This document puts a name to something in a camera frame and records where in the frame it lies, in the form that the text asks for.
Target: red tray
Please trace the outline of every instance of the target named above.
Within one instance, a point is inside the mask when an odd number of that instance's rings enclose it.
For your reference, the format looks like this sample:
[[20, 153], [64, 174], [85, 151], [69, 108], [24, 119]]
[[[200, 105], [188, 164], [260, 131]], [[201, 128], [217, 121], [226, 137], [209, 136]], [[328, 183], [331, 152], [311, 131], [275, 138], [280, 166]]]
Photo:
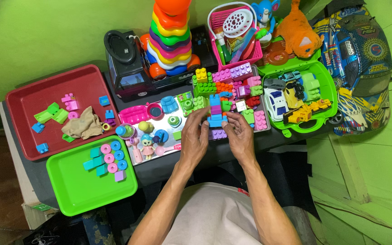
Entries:
[[[79, 138], [69, 143], [61, 138], [63, 136], [61, 128], [66, 125], [68, 119], [63, 124], [50, 119], [45, 123], [45, 129], [41, 133], [33, 131], [31, 126], [37, 123], [34, 115], [46, 110], [53, 102], [56, 102], [60, 108], [66, 109], [61, 98], [68, 93], [73, 93], [78, 101], [80, 108], [76, 112], [79, 114], [87, 107], [92, 106], [93, 112], [103, 122], [105, 111], [113, 110], [116, 124], [120, 125], [118, 111], [112, 102], [101, 71], [95, 65], [86, 65], [23, 86], [9, 92], [6, 96], [6, 103], [20, 146], [27, 159], [37, 160], [48, 157], [115, 133], [114, 130], [105, 131], [103, 134], [90, 137], [87, 140]], [[101, 106], [99, 104], [101, 96], [108, 96], [110, 105]], [[49, 147], [49, 151], [43, 154], [36, 149], [36, 146], [42, 143], [47, 143]]]

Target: green tray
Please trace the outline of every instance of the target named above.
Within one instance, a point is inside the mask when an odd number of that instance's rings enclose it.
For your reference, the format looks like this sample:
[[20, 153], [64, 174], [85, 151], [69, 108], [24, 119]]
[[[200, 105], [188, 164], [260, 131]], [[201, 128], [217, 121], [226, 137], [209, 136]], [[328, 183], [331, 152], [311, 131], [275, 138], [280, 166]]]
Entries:
[[[90, 149], [110, 144], [115, 140], [121, 143], [124, 159], [128, 163], [125, 170], [127, 177], [123, 181], [115, 182], [112, 173], [96, 176], [96, 169], [85, 171], [83, 163], [91, 159]], [[137, 180], [128, 150], [125, 142], [117, 135], [55, 154], [46, 162], [46, 169], [60, 210], [67, 216], [74, 216], [127, 198], [137, 190]]]
[[269, 117], [270, 124], [278, 129], [281, 129], [282, 133], [286, 137], [291, 136], [291, 132], [288, 130], [289, 128], [301, 133], [316, 131], [328, 120], [329, 117], [337, 113], [338, 102], [334, 80], [332, 79], [331, 75], [329, 74], [329, 71], [324, 67], [324, 65], [317, 60], [320, 55], [320, 50], [317, 50], [311, 57], [307, 59], [295, 57], [294, 59], [288, 60], [287, 63], [283, 65], [266, 64], [264, 66], [258, 67], [258, 73], [261, 76], [264, 76], [263, 79], [278, 78], [278, 76], [292, 71], [300, 71], [301, 73], [311, 72], [315, 75], [316, 79], [319, 80], [321, 98], [328, 98], [330, 101], [332, 101], [332, 105], [329, 110], [312, 115], [310, 122], [315, 122], [315, 124], [310, 127], [308, 122], [306, 129], [300, 126], [302, 123], [284, 124], [282, 121], [273, 122], [272, 119]]

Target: white toy car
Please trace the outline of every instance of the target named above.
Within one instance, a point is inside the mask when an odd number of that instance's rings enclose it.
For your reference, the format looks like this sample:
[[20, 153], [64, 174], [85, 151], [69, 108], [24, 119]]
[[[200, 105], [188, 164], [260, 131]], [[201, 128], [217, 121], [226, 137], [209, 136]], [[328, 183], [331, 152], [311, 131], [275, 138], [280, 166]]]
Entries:
[[280, 122], [284, 119], [282, 114], [288, 112], [287, 102], [282, 91], [273, 88], [264, 88], [264, 97], [267, 111], [273, 122]]

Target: orange stuffed cat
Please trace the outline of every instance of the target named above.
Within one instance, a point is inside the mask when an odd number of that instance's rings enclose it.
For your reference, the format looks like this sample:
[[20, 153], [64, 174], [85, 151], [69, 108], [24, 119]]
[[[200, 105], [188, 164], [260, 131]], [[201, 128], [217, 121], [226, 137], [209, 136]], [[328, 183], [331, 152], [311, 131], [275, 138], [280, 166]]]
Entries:
[[291, 11], [274, 31], [274, 37], [282, 36], [285, 40], [285, 51], [294, 52], [298, 57], [308, 58], [320, 48], [323, 35], [319, 37], [308, 24], [308, 20], [299, 10], [300, 0], [291, 2]]

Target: pink basket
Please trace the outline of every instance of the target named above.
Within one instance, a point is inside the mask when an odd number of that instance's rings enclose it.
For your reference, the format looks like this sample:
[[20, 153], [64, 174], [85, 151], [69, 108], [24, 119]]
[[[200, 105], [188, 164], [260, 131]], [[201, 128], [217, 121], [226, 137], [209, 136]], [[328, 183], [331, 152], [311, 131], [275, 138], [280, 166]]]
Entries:
[[[239, 10], [239, 9], [250, 10], [249, 7], [243, 6], [243, 7], [230, 9], [230, 10], [223, 10], [223, 11], [212, 13], [211, 16], [210, 16], [211, 29], [214, 30], [217, 27], [222, 26], [223, 22], [225, 21], [225, 19], [230, 14], [232, 14], [232, 12], [234, 12], [236, 10]], [[255, 41], [255, 45], [253, 46], [252, 53], [250, 53], [248, 59], [242, 60], [242, 61], [239, 61], [239, 62], [235, 62], [235, 63], [232, 63], [232, 64], [222, 65], [222, 61], [220, 60], [219, 52], [217, 52], [216, 37], [213, 36], [211, 31], [209, 31], [208, 34], [210, 35], [210, 40], [214, 39], [214, 41], [211, 41], [211, 46], [213, 47], [213, 52], [214, 52], [214, 55], [216, 56], [217, 62], [219, 63], [219, 71], [223, 71], [225, 69], [231, 69], [231, 68], [237, 67], [237, 66], [242, 65], [242, 64], [247, 63], [247, 62], [249, 62], [250, 64], [253, 64], [253, 63], [257, 62], [257, 60], [263, 58], [263, 52], [261, 50], [260, 42], [259, 42], [259, 40], [256, 40]]]

